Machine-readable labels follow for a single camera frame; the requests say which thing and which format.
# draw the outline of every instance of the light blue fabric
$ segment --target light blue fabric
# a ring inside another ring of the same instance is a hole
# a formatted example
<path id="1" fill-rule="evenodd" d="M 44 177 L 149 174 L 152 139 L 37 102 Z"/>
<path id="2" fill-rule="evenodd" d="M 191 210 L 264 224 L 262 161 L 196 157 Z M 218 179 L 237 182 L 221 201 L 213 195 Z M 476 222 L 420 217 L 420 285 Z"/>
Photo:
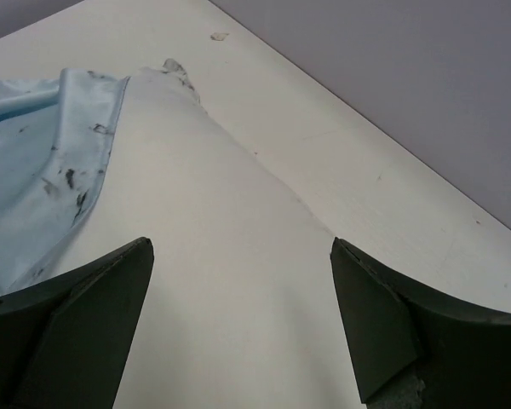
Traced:
<path id="1" fill-rule="evenodd" d="M 127 81 L 0 80 L 0 295 L 45 279 L 94 206 Z"/>

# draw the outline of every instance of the black object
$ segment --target black object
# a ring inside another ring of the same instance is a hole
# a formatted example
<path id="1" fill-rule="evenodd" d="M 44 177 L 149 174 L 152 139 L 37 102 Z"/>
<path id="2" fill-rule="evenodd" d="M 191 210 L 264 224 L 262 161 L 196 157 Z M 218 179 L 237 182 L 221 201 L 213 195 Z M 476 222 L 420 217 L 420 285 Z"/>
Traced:
<path id="1" fill-rule="evenodd" d="M 137 239 L 0 297 L 0 408 L 111 408 L 152 265 Z"/>
<path id="2" fill-rule="evenodd" d="M 511 409 L 511 314 L 436 291 L 344 240 L 331 263 L 370 409 Z"/>

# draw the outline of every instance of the gray background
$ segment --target gray background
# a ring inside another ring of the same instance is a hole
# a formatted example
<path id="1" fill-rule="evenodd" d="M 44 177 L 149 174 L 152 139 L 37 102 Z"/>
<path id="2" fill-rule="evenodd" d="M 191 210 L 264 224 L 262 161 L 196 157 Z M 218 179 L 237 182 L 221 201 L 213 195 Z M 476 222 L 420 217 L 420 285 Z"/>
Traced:
<path id="1" fill-rule="evenodd" d="M 511 0 L 212 0 L 511 228 Z"/>
<path id="2" fill-rule="evenodd" d="M 82 0 L 0 0 L 0 37 Z"/>

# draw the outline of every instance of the dirty fabric corner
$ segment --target dirty fabric corner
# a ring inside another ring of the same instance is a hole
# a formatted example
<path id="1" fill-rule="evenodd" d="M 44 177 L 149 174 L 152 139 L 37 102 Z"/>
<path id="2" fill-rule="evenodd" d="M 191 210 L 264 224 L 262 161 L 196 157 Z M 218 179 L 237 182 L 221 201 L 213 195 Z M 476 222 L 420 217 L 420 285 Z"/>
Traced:
<path id="1" fill-rule="evenodd" d="M 0 296 L 44 280 L 95 204 L 127 81 L 0 80 Z"/>

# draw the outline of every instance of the gray floor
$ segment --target gray floor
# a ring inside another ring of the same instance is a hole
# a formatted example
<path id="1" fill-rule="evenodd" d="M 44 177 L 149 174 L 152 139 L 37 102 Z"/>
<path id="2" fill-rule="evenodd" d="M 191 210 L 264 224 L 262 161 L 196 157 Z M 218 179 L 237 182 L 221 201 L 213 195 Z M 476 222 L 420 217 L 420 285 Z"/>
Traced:
<path id="1" fill-rule="evenodd" d="M 82 0 L 0 0 L 0 37 L 55 14 Z"/>

